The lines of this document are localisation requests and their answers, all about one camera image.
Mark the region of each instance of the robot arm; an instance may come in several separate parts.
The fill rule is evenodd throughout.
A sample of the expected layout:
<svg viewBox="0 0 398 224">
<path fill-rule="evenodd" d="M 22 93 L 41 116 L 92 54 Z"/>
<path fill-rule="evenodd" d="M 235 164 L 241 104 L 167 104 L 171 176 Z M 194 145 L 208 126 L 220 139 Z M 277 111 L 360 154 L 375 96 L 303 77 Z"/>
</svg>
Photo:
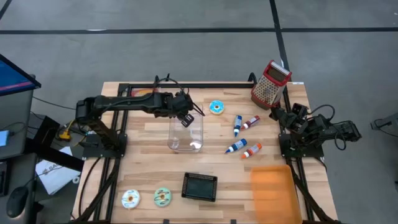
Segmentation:
<svg viewBox="0 0 398 224">
<path fill-rule="evenodd" d="M 115 130 L 109 129 L 101 121 L 101 115 L 106 111 L 140 110 L 154 114 L 157 117 L 177 117 L 188 127 L 193 116 L 189 111 L 194 110 L 194 102 L 189 94 L 183 91 L 172 93 L 147 93 L 144 96 L 97 96 L 81 100 L 76 105 L 76 121 L 80 125 L 87 125 L 100 136 L 106 149 L 117 150 L 120 140 Z"/>
<path fill-rule="evenodd" d="M 308 108 L 295 103 L 292 112 L 287 113 L 282 108 L 271 108 L 270 118 L 280 121 L 281 125 L 291 132 L 291 148 L 306 150 L 308 147 L 318 147 L 326 140 L 341 139 L 355 142 L 362 136 L 352 121 L 333 124 L 330 118 L 323 115 L 307 118 Z"/>
</svg>

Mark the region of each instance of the paper sheet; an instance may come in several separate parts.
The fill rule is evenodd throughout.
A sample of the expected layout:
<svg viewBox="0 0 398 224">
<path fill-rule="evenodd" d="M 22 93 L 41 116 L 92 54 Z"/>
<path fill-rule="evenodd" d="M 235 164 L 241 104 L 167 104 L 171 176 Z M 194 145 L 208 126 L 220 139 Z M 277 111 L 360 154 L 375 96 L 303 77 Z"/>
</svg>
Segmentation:
<svg viewBox="0 0 398 224">
<path fill-rule="evenodd" d="M 72 151 L 70 150 L 70 147 L 64 147 L 63 149 L 60 150 L 60 152 L 66 153 L 68 155 L 72 155 Z M 37 175 L 46 173 L 52 169 L 57 169 L 53 170 L 51 172 L 48 172 L 47 174 L 43 174 L 39 176 L 40 180 L 42 181 L 47 193 L 49 195 L 55 194 L 57 191 L 59 191 L 63 186 L 65 186 L 69 181 L 71 181 L 74 177 L 80 175 L 80 172 L 75 171 L 73 169 L 69 169 L 66 167 L 59 168 L 58 164 L 55 164 L 50 161 L 43 160 L 36 164 L 36 173 Z"/>
</svg>

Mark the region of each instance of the red cheese grater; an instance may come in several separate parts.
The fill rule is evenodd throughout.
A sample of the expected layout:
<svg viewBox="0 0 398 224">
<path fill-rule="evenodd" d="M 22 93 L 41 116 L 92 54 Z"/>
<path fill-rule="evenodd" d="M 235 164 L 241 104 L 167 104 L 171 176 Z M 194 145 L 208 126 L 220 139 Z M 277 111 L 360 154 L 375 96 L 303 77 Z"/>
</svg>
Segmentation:
<svg viewBox="0 0 398 224">
<path fill-rule="evenodd" d="M 292 72 L 271 60 L 257 85 L 251 90 L 251 100 L 265 110 L 276 106 L 291 76 Z"/>
</svg>

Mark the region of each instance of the donut toy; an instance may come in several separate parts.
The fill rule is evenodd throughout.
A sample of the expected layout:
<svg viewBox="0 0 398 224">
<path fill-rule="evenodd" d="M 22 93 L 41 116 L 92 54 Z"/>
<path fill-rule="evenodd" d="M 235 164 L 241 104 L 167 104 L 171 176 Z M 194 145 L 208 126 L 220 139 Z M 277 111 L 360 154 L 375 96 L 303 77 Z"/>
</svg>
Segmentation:
<svg viewBox="0 0 398 224">
<path fill-rule="evenodd" d="M 172 193 L 169 189 L 161 187 L 155 191 L 154 202 L 159 207 L 168 206 L 172 200 Z"/>
<path fill-rule="evenodd" d="M 210 112 L 219 115 L 224 111 L 224 103 L 220 100 L 214 100 L 209 106 Z"/>
<path fill-rule="evenodd" d="M 138 190 L 128 190 L 122 196 L 122 205 L 124 208 L 132 209 L 137 207 L 140 199 Z"/>
</svg>

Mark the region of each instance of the monitor screen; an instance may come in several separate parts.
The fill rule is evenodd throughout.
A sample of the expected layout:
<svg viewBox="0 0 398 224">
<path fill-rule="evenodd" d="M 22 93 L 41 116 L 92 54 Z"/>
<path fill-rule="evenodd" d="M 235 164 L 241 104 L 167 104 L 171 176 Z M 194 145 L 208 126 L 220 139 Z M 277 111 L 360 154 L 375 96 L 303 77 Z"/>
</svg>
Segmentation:
<svg viewBox="0 0 398 224">
<path fill-rule="evenodd" d="M 0 57 L 0 96 L 40 88 L 40 84 L 4 57 Z"/>
</svg>

